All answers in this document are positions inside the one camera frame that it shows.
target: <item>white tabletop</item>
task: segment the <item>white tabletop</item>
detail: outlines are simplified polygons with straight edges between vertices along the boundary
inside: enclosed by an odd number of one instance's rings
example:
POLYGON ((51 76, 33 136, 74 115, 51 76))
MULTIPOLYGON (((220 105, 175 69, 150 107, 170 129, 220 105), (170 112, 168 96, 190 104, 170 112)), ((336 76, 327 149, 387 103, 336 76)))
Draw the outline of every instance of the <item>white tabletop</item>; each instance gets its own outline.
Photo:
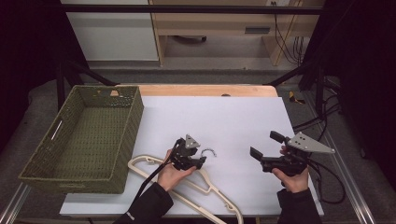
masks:
MULTIPOLYGON (((210 97, 210 96, 143 96, 145 106, 133 157, 150 155, 161 158, 176 140, 190 134, 201 150, 213 148, 217 157, 206 152, 203 166, 211 182, 242 212, 244 217, 280 214, 276 193, 282 189, 280 181, 271 173, 264 173, 258 161, 249 155, 255 147, 266 157, 279 157, 281 144, 269 137, 271 131, 293 137, 289 116, 280 97, 210 97)), ((150 174, 155 165, 139 163, 150 174)), ((203 179, 194 174, 188 177, 204 186, 203 179)), ((145 179, 133 171, 128 174, 124 193, 68 194, 61 215, 98 217, 120 215, 129 208, 145 179)), ((320 215, 311 179, 309 185, 320 215)), ((176 191, 219 216, 232 217, 224 202, 215 194, 204 195, 180 184, 176 191)), ((178 199, 167 216, 197 216, 196 211, 178 199)))

